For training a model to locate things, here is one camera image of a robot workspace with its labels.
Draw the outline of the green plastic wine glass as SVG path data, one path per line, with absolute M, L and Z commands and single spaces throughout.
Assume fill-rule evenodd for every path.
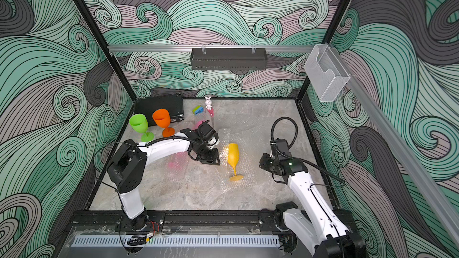
M 154 133 L 148 132 L 148 121 L 144 114 L 137 113 L 130 117 L 129 124 L 137 133 L 141 134 L 141 142 L 151 142 L 155 139 Z

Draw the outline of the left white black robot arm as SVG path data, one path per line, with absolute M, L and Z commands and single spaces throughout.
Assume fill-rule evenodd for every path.
M 107 173 L 115 185 L 130 230 L 142 231 L 148 225 L 148 213 L 139 189 L 148 166 L 184 152 L 194 161 L 219 166 L 218 143 L 219 135 L 208 121 L 194 130 L 182 129 L 150 142 L 136 143 L 131 139 L 122 142 L 107 166 Z

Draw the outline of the yellow wine glass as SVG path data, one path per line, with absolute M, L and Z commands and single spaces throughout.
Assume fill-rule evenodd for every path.
M 228 144 L 228 158 L 227 162 L 232 167 L 234 176 L 230 177 L 232 182 L 239 181 L 243 178 L 242 175 L 238 175 L 236 172 L 236 167 L 239 163 L 239 147 L 235 143 Z

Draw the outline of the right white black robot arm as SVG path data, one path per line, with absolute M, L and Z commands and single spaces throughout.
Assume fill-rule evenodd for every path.
M 290 121 L 295 127 L 293 140 L 274 138 L 276 125 L 281 121 Z M 314 258 L 365 258 L 367 257 L 364 240 L 357 232 L 350 230 L 327 204 L 313 181 L 306 165 L 310 165 L 331 178 L 343 183 L 343 179 L 327 172 L 323 168 L 302 158 L 292 156 L 290 149 L 298 135 L 297 123 L 289 117 L 275 120 L 270 130 L 271 153 L 264 153 L 259 167 L 273 177 L 280 176 L 299 199 L 305 213 L 296 204 L 278 205 L 280 224 L 292 231 L 300 239 Z

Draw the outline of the magenta wine glass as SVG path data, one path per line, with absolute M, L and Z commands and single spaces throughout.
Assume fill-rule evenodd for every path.
M 194 129 L 195 129 L 195 130 L 198 129 L 199 126 L 201 126 L 201 125 L 202 125 L 203 123 L 205 123 L 205 122 L 206 122 L 205 120 L 200 120 L 200 121 L 198 121 L 198 122 L 196 123 L 196 125 L 194 126 Z

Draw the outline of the orange plastic wine glass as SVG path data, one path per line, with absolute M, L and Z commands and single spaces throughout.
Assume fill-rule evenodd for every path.
M 156 110 L 153 113 L 152 118 L 159 127 L 163 128 L 163 137 L 170 137 L 175 134 L 175 129 L 170 127 L 171 119 L 167 109 Z

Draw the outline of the bubble wrap of yellow glass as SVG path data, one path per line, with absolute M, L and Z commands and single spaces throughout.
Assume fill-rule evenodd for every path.
M 263 153 L 263 146 L 248 146 L 235 143 L 239 147 L 239 163 L 236 167 L 238 175 L 243 178 L 239 181 L 232 182 L 230 177 L 234 176 L 232 167 L 228 164 L 228 144 L 230 142 L 230 129 L 219 129 L 219 156 L 221 165 L 217 167 L 219 182 L 223 192 L 242 191 L 249 189 L 256 184 L 256 180 L 262 177 L 259 169 L 259 159 Z

